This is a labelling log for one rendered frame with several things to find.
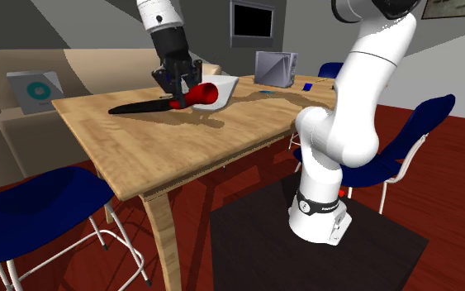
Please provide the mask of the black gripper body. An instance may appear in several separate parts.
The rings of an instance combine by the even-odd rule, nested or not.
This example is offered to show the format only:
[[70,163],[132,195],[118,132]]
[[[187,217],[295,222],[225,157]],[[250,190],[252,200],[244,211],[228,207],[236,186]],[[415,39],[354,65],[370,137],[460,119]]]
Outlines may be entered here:
[[182,26],[166,27],[150,34],[154,48],[160,59],[160,65],[171,75],[175,66],[181,75],[193,76],[192,58],[188,53],[188,43]]

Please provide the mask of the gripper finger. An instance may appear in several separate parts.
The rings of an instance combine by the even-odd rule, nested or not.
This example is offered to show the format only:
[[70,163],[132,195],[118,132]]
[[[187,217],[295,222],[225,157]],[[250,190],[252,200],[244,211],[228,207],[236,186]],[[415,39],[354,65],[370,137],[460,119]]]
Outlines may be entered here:
[[152,76],[166,93],[171,93],[173,95],[180,107],[186,107],[181,77],[178,73],[171,75],[166,69],[156,69],[152,72]]
[[202,61],[184,60],[182,62],[181,77],[188,89],[191,89],[202,82]]

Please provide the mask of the red cup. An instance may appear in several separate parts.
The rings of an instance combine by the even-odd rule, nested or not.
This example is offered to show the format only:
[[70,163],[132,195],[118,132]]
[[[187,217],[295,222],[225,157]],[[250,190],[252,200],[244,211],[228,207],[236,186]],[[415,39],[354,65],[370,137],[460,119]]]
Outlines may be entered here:
[[183,95],[181,100],[173,99],[168,102],[172,109],[183,109],[193,105],[213,104],[218,99],[218,88],[213,83],[200,83]]

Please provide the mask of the white bowl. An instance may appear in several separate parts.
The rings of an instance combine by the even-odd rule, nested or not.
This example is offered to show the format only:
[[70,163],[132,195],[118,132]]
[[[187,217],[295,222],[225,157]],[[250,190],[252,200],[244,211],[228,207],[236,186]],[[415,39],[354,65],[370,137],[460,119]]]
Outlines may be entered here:
[[192,105],[192,109],[204,110],[204,111],[218,111],[223,107],[226,107],[235,87],[239,81],[236,76],[229,75],[203,75],[203,83],[213,83],[218,90],[217,100],[213,104],[197,104]]

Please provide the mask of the black long knife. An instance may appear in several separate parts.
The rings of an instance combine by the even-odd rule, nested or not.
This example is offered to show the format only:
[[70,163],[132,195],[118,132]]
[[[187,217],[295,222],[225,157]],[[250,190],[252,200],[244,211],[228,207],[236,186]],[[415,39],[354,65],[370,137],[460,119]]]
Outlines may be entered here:
[[109,114],[129,114],[142,112],[163,112],[173,109],[178,102],[171,99],[159,99],[139,103],[129,103],[108,110]]

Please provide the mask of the wooden table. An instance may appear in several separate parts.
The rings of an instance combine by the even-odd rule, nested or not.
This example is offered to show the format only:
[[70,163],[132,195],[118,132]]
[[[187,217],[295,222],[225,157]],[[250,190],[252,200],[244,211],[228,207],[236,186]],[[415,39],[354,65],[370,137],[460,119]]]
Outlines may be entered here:
[[[309,92],[302,90],[306,83],[312,84]],[[166,291],[182,291],[168,192],[290,136],[304,107],[334,106],[333,83],[298,75],[290,88],[275,88],[243,76],[228,105],[217,112],[108,113],[125,103],[154,100],[160,88],[66,98],[53,105],[117,198],[141,198]],[[276,93],[267,96],[261,90]]]

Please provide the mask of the grey framed black screen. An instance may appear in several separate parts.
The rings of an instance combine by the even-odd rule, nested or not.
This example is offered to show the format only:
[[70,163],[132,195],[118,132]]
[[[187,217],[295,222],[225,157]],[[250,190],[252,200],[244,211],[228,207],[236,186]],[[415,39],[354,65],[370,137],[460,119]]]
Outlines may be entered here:
[[232,48],[271,47],[275,7],[230,0],[230,46]]

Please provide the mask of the grey box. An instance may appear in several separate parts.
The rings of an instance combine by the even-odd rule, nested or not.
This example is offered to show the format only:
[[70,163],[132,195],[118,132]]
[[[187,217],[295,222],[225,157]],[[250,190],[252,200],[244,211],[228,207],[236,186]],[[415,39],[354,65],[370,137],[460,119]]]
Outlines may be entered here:
[[257,51],[254,82],[278,88],[294,84],[298,53]]

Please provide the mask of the blue chair white legs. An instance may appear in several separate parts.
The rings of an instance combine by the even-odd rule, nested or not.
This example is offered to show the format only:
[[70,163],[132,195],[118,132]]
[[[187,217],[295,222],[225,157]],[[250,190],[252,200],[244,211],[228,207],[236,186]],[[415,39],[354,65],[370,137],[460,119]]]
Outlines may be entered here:
[[321,78],[335,79],[339,74],[343,63],[341,62],[327,62],[324,63],[319,70],[318,76]]
[[[144,271],[145,259],[131,244],[128,235],[111,206],[114,192],[107,182],[79,167],[51,170],[14,188],[0,193],[0,278],[6,291],[23,291],[21,281],[64,253],[96,236],[107,248],[102,234],[109,234],[126,246],[138,270],[119,288],[123,291],[138,275],[150,283]],[[63,235],[105,208],[113,217],[120,235],[94,227],[94,232],[68,246],[20,276],[14,259],[30,253]]]
[[342,167],[342,185],[349,188],[366,188],[382,183],[382,198],[379,212],[382,212],[388,184],[395,184],[406,174],[408,167],[428,134],[435,129],[452,111],[455,96],[448,94],[422,102],[412,112],[398,135],[374,158],[358,168]]

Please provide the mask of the grey cushion teal circle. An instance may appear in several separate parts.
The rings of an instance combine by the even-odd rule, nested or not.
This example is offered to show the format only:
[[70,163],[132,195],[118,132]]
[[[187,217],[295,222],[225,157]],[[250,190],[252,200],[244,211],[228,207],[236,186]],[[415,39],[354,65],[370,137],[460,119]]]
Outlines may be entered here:
[[25,115],[54,110],[52,101],[64,98],[53,70],[8,72],[7,80]]

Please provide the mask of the beige sofa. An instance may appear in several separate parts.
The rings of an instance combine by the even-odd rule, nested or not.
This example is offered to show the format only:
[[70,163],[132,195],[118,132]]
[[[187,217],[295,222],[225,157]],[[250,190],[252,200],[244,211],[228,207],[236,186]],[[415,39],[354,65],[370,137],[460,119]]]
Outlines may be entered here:
[[160,61],[153,49],[0,50],[0,187],[88,156],[60,115],[24,114],[7,73],[57,73],[68,98],[156,86]]

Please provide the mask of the dark robot stand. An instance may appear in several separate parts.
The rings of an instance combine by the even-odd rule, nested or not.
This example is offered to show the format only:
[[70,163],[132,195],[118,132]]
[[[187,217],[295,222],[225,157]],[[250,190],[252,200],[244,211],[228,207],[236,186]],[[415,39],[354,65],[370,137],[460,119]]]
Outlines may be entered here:
[[288,224],[299,174],[210,214],[215,291],[402,291],[426,238],[343,197],[353,218],[337,246],[313,244]]

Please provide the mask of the framed wall picture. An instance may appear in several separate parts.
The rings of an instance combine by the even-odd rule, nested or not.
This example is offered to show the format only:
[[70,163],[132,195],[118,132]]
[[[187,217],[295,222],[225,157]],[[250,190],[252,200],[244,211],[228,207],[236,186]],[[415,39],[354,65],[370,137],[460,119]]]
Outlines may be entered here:
[[465,17],[465,0],[427,0],[422,20]]

